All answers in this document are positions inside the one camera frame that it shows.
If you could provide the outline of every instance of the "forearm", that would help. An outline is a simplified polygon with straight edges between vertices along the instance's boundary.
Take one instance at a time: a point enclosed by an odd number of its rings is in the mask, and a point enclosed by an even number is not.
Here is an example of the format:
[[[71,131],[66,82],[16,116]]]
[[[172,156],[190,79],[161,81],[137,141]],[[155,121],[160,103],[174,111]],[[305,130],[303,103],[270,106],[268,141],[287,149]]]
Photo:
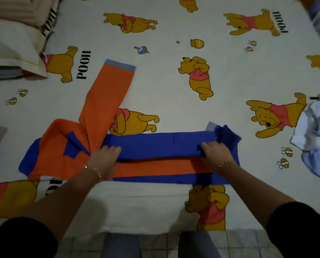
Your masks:
[[[43,223],[60,242],[85,197],[98,181],[99,177],[93,170],[82,169],[71,180],[36,202],[19,217],[29,217]]]
[[[264,228],[266,228],[274,210],[282,204],[295,202],[291,197],[254,177],[233,162],[222,165],[219,174],[231,183],[231,186]]]

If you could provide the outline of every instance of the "hand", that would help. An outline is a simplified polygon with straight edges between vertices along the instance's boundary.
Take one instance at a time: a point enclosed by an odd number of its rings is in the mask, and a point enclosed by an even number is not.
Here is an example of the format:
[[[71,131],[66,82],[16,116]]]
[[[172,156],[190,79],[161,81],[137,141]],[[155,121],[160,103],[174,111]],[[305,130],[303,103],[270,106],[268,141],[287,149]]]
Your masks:
[[[206,159],[203,158],[203,161],[214,171],[219,171],[219,165],[221,165],[223,162],[233,160],[231,152],[222,143],[217,143],[216,141],[209,143],[202,142],[201,148],[203,149],[206,156]]]
[[[116,161],[121,150],[121,147],[103,146],[91,154],[86,166],[97,169],[102,176],[101,180],[107,180],[117,168]]]

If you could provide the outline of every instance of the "blue pants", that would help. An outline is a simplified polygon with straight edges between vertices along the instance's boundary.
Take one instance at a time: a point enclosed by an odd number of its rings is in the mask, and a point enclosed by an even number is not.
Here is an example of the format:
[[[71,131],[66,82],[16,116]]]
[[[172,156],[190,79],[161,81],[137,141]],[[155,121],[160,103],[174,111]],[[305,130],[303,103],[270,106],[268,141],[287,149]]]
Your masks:
[[[138,235],[111,234],[105,240],[101,258],[140,258]],[[182,232],[179,237],[178,258],[221,258],[206,231]]]

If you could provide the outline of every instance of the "cream-colored cloth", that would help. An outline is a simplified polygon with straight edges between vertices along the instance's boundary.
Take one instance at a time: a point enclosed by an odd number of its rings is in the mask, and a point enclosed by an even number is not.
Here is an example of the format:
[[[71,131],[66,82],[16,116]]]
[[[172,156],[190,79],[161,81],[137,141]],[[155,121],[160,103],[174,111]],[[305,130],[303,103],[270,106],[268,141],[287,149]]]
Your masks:
[[[0,0],[0,18],[41,27],[54,0]]]

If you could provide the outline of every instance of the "person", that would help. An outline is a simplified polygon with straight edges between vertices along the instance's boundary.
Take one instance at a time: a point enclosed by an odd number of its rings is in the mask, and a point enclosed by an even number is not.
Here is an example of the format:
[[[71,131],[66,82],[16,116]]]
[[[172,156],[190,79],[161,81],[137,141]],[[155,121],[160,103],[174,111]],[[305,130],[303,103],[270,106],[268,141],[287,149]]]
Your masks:
[[[320,214],[246,172],[224,144],[203,142],[201,148],[206,157],[203,161],[231,183],[284,257],[320,257]],[[111,176],[120,152],[120,147],[107,146],[94,151],[71,180],[3,223],[0,256],[34,257],[37,253],[37,257],[54,257],[81,203],[95,184]],[[135,239],[133,235],[109,234],[102,257],[140,257]],[[181,234],[178,257],[219,255],[209,235],[196,231]]]

